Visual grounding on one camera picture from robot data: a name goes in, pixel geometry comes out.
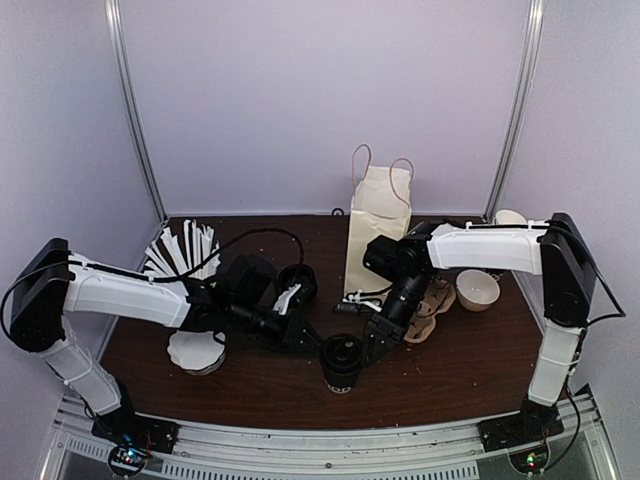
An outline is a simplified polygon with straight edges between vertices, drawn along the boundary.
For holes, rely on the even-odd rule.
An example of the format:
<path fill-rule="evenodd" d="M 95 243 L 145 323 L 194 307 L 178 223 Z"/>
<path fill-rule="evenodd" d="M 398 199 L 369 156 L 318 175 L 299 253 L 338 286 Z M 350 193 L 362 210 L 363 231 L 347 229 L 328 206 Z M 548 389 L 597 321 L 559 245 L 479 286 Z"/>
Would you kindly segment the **black plastic cup lid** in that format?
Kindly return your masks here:
<path fill-rule="evenodd" d="M 351 334 L 335 334 L 320 347 L 320 364 L 325 372 L 347 375 L 358 372 L 362 358 L 362 341 Z"/>

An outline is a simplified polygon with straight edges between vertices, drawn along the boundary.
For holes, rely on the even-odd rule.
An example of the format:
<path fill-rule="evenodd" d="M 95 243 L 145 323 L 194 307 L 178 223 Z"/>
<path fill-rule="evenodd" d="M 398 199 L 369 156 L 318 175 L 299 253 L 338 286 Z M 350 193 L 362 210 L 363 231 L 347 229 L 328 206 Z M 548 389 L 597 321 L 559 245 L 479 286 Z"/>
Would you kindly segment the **stack of black cup lids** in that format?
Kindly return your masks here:
<path fill-rule="evenodd" d="M 304 306 L 313 301 L 318 293 L 318 284 L 313 268 L 307 264 L 292 264 L 282 269 L 277 277 L 281 292 L 298 286 L 290 297 L 291 307 Z"/>

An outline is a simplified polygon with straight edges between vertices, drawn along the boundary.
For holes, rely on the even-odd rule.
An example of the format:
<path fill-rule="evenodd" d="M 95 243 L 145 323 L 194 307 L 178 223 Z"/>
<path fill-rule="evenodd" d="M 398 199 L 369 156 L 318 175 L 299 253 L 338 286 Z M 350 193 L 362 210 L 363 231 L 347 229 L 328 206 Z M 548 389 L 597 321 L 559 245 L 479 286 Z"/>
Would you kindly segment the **stack of paper cups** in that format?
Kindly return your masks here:
<path fill-rule="evenodd" d="M 498 210 L 493 218 L 494 225 L 526 225 L 527 219 L 517 211 L 510 209 Z"/>

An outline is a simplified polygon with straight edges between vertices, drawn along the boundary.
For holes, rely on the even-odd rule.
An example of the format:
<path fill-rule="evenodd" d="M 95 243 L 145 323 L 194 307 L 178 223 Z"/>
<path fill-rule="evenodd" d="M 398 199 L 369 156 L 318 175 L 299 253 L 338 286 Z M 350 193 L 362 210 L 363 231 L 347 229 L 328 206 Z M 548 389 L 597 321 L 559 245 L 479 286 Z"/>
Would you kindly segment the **single black paper cup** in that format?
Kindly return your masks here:
<path fill-rule="evenodd" d="M 322 371 L 324 382 L 331 392 L 346 394 L 356 386 L 362 368 L 360 366 L 335 368 L 329 365 L 323 365 Z"/>

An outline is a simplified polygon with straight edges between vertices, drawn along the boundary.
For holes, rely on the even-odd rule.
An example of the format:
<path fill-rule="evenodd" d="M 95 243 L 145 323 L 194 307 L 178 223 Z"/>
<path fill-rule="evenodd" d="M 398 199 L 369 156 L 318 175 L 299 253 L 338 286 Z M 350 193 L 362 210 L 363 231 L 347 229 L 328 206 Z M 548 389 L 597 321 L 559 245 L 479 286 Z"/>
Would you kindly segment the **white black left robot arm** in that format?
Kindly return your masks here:
<path fill-rule="evenodd" d="M 169 328 L 171 360 L 206 375 L 224 362 L 229 329 L 276 351 L 317 352 L 322 339 L 299 311 L 316 294 L 314 271 L 302 263 L 277 271 L 259 256 L 239 255 L 206 279 L 170 279 L 92 263 L 54 238 L 5 294 L 3 302 L 11 307 L 5 333 L 81 397 L 104 434 L 133 444 L 149 427 L 135 413 L 124 384 L 79 344 L 67 313 L 102 313 Z"/>

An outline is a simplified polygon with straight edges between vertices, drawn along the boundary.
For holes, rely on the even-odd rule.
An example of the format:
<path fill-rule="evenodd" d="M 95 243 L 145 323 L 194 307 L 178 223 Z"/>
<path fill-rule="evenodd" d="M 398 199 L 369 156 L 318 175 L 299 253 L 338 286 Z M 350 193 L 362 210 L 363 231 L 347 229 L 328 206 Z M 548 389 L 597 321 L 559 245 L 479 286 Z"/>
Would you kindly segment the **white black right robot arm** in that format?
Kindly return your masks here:
<path fill-rule="evenodd" d="M 561 391 L 579 360 L 596 279 L 595 263 L 570 215 L 555 213 L 546 222 L 514 225 L 421 223 L 399 240 L 380 235 L 370 241 L 362 263 L 391 284 L 380 311 L 365 325 L 365 366 L 403 339 L 440 271 L 487 269 L 541 277 L 543 340 L 512 430 L 526 442 L 550 431 Z"/>

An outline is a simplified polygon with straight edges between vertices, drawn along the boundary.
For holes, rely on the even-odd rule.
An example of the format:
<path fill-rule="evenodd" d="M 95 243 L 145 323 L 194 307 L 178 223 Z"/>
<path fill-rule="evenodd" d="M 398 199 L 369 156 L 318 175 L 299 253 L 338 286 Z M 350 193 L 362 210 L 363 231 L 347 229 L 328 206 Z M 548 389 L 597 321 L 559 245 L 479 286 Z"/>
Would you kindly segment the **brown pulp cup carrier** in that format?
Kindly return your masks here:
<path fill-rule="evenodd" d="M 436 328 L 436 316 L 446 313 L 456 300 L 456 290 L 443 278 L 434 279 L 427 287 L 419 307 L 411 318 L 404 341 L 408 344 L 420 344 Z"/>

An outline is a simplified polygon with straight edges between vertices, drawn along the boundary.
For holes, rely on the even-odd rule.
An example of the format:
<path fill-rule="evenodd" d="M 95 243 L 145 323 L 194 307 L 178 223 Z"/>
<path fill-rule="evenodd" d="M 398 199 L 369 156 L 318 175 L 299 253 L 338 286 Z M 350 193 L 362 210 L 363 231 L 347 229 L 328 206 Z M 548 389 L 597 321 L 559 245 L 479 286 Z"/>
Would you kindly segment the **white round ceramic bowl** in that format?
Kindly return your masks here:
<path fill-rule="evenodd" d="M 501 294 L 498 282 L 491 275 L 475 269 L 459 273 L 455 287 L 460 304 L 471 312 L 486 311 Z"/>

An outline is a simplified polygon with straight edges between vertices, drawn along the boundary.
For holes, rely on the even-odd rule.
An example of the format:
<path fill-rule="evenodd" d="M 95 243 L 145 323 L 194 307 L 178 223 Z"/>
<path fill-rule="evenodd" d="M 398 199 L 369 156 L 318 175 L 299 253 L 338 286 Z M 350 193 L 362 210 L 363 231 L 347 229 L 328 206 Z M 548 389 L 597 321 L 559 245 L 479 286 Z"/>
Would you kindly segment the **bundle of white wrapped straws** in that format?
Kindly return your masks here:
<path fill-rule="evenodd" d="M 220 244 L 215 229 L 184 220 L 177 230 L 165 227 L 158 240 L 146 248 L 143 273 L 152 277 L 172 277 L 199 266 Z"/>

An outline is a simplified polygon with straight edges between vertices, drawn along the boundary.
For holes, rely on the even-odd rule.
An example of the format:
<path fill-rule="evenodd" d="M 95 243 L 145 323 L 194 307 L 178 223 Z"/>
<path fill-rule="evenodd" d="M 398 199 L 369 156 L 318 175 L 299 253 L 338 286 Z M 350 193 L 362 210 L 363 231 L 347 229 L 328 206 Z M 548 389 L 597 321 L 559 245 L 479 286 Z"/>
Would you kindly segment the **aluminium front rail base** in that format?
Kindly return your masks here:
<path fill-rule="evenodd" d="M 274 430 L 172 420 L 172 453 L 152 453 L 132 479 L 622 479 L 595 401 L 576 396 L 581 428 L 544 475 L 519 472 L 525 448 L 489 452 L 478 423 L 361 430 Z M 91 435 L 82 402 L 64 395 L 35 479 L 123 479 L 108 466 L 113 444 Z"/>

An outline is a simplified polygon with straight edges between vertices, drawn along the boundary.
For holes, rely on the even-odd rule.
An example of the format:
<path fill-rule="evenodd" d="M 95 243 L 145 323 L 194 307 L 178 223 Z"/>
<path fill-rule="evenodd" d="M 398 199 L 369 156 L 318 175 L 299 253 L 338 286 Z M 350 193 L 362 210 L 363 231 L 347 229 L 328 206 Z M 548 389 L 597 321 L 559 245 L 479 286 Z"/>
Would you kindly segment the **right aluminium frame post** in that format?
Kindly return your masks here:
<path fill-rule="evenodd" d="M 485 220 L 492 220 L 498 210 L 499 202 L 506 187 L 509 170 L 515 158 L 515 152 L 526 114 L 526 106 L 531 93 L 538 63 L 540 44 L 543 35 L 544 14 L 544 0 L 531 0 L 529 2 L 528 17 L 514 98 L 507 122 L 507 129 L 499 156 L 498 166 L 483 214 L 483 218 Z"/>

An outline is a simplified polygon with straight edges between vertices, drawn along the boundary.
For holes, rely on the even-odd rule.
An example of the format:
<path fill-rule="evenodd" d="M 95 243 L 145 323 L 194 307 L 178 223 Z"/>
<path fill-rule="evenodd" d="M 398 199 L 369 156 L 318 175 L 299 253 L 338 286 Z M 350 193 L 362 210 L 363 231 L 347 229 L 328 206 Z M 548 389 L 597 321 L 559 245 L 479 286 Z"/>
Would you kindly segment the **aluminium frame post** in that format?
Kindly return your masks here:
<path fill-rule="evenodd" d="M 136 101 L 135 89 L 126 49 L 121 5 L 117 0 L 106 0 L 104 5 L 107 27 L 114 52 L 120 89 L 124 100 L 127 123 L 135 155 L 141 168 L 143 181 L 150 196 L 155 214 L 160 222 L 164 222 L 168 219 L 168 215 L 164 202 L 161 198 L 160 189 L 151 163 L 139 108 Z"/>
<path fill-rule="evenodd" d="M 498 166 L 483 214 L 483 218 L 485 220 L 492 220 L 498 210 L 499 202 L 506 187 L 509 170 L 515 158 L 515 152 L 526 114 L 526 106 L 531 93 L 538 63 L 540 44 L 543 35 L 544 14 L 544 0 L 531 0 L 529 2 L 528 17 L 514 98 L 507 122 L 507 129 L 499 156 Z"/>

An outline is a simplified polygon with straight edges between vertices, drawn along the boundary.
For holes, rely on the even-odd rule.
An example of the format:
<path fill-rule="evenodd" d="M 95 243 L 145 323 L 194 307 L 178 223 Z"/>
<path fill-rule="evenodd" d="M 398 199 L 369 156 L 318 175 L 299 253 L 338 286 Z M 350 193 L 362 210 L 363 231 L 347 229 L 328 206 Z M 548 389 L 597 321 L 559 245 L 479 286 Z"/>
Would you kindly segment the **left aluminium frame post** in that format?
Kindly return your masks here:
<path fill-rule="evenodd" d="M 139 108 L 136 101 L 135 89 L 126 49 L 121 5 L 117 0 L 106 0 L 104 5 L 107 27 L 114 52 L 120 89 L 124 100 L 127 123 L 135 155 L 141 168 L 143 181 L 150 196 L 155 214 L 160 222 L 164 222 L 168 219 L 168 215 L 164 202 L 161 198 L 160 189 L 151 163 Z"/>

